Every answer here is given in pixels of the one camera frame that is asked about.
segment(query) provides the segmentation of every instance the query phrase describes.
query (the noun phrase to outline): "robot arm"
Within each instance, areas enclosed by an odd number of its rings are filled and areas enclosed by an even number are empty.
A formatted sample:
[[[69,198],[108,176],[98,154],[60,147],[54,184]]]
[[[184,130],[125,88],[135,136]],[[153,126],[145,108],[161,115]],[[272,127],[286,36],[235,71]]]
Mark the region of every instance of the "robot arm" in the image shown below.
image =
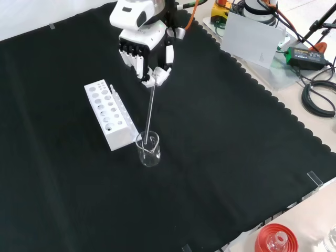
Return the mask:
[[[175,10],[168,7],[164,0],[118,0],[110,16],[113,26],[124,29],[119,53],[125,65],[134,68],[146,87],[160,86],[171,71],[174,49],[167,25],[173,24]],[[153,71],[149,56],[154,51],[158,66]]]

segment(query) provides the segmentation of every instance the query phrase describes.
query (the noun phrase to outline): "test tube rack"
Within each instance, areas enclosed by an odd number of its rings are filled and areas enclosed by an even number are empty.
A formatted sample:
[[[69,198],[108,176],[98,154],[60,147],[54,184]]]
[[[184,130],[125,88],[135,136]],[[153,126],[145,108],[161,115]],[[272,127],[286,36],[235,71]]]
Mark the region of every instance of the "test tube rack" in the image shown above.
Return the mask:
[[[114,151],[135,142],[138,131],[118,93],[105,80],[84,86],[107,143]]]

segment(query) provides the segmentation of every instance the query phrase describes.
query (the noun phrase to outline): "red bottle cap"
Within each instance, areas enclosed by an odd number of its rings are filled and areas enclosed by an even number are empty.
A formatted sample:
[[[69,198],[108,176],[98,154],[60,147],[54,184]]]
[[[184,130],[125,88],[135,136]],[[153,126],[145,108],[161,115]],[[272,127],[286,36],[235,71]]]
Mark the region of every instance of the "red bottle cap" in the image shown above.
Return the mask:
[[[288,237],[288,247],[286,252],[298,252],[299,244],[294,233],[284,225],[281,224],[268,224],[263,227],[256,239],[255,251],[256,252],[269,252],[267,247],[267,239],[270,235],[275,235],[277,232],[285,232]]]

